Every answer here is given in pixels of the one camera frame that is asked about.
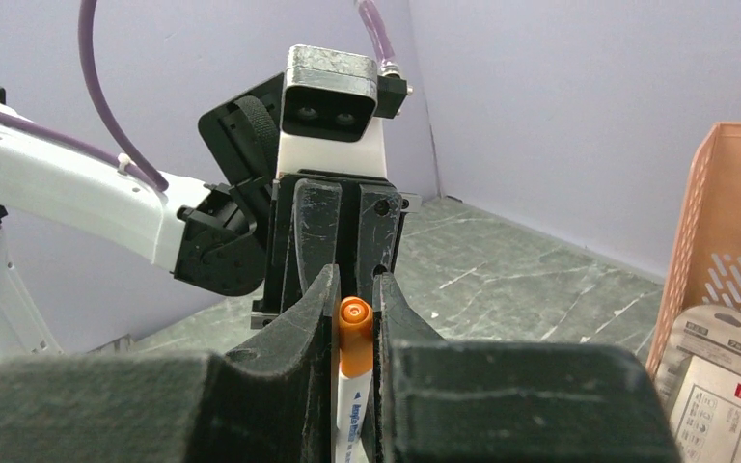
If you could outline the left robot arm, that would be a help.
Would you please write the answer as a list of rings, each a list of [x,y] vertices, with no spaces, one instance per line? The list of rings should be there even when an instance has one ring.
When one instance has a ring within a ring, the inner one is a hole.
[[[0,87],[0,360],[59,355],[18,275],[3,220],[18,209],[102,237],[222,296],[261,289],[261,328],[297,302],[321,266],[346,270],[368,297],[391,270],[402,222],[420,199],[388,180],[383,123],[413,90],[395,75],[351,88],[280,73],[204,114],[199,129],[221,184],[169,176],[159,190],[125,155],[111,157],[20,116]]]

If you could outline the white pen red tip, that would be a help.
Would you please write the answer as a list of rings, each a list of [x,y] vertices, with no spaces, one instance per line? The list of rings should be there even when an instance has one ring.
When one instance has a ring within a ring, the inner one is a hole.
[[[337,389],[335,462],[355,462],[368,408],[372,371],[356,377],[339,374]]]

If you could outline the orange pen cap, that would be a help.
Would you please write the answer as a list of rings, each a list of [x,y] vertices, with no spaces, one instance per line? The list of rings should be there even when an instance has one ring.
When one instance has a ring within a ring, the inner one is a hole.
[[[363,299],[350,296],[342,300],[338,312],[340,372],[356,378],[373,368],[373,310]]]

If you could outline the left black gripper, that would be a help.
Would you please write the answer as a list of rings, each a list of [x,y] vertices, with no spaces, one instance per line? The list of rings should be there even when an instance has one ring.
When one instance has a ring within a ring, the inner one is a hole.
[[[298,302],[323,268],[340,272],[341,294],[370,301],[376,275],[396,266],[405,216],[421,203],[389,180],[317,171],[288,174],[272,191],[261,329]]]

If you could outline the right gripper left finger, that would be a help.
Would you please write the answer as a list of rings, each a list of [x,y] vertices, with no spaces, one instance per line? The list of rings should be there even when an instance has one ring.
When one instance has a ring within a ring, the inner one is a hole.
[[[0,363],[0,462],[330,462],[340,275],[233,350]]]

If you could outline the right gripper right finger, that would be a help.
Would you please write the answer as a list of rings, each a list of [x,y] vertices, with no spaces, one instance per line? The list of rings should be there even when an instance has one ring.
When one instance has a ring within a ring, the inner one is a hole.
[[[448,340],[378,275],[371,462],[677,462],[645,367],[592,343]]]

